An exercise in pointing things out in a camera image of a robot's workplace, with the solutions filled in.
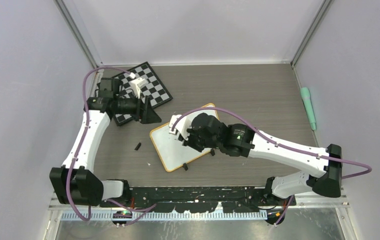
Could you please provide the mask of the yellow framed whiteboard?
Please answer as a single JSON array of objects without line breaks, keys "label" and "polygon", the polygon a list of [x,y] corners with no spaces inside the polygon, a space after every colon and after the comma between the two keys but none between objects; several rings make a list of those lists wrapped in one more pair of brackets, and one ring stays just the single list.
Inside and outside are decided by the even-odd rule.
[{"label": "yellow framed whiteboard", "polygon": [[[217,111],[212,109],[214,106],[213,103],[206,104],[204,105],[207,108],[206,110],[193,112],[187,116],[192,121],[197,115],[206,113],[218,119]],[[190,162],[209,154],[211,150],[206,148],[202,152],[198,152],[190,147],[182,146],[182,142],[179,141],[179,134],[178,136],[169,134],[169,121],[153,129],[149,136],[167,172],[175,171],[181,168],[183,164],[188,165]]]}]

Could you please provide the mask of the black marker cap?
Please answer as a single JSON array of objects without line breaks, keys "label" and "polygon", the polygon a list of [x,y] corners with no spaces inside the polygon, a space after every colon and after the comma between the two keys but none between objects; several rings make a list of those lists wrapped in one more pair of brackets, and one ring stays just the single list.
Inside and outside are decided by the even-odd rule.
[{"label": "black marker cap", "polygon": [[134,148],[134,150],[135,150],[135,151],[138,151],[138,150],[140,149],[141,145],[142,145],[142,143],[139,142],[139,143],[136,145],[136,147]]}]

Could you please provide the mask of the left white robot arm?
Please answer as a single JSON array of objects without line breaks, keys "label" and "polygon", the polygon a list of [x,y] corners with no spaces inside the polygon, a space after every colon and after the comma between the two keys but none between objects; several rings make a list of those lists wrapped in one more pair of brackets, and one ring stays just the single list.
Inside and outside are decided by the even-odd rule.
[{"label": "left white robot arm", "polygon": [[97,95],[86,100],[83,122],[70,154],[61,167],[54,167],[49,173],[61,204],[98,206],[112,198],[119,207],[126,207],[131,202],[127,180],[101,181],[93,171],[102,137],[115,116],[129,115],[141,124],[162,121],[143,92],[148,84],[147,79],[135,77],[129,82],[130,96],[124,97],[120,92],[121,80],[102,78],[98,83]]}]

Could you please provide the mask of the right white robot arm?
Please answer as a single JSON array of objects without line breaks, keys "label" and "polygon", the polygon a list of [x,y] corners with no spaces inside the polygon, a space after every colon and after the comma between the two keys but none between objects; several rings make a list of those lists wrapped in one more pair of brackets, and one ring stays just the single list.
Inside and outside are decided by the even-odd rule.
[{"label": "right white robot arm", "polygon": [[178,136],[183,146],[198,152],[215,149],[230,157],[257,158],[274,161],[298,169],[287,176],[267,179],[263,198],[269,205],[305,192],[328,198],[341,196],[341,147],[312,147],[275,138],[246,124],[226,125],[204,112],[192,120],[181,119],[170,133]]}]

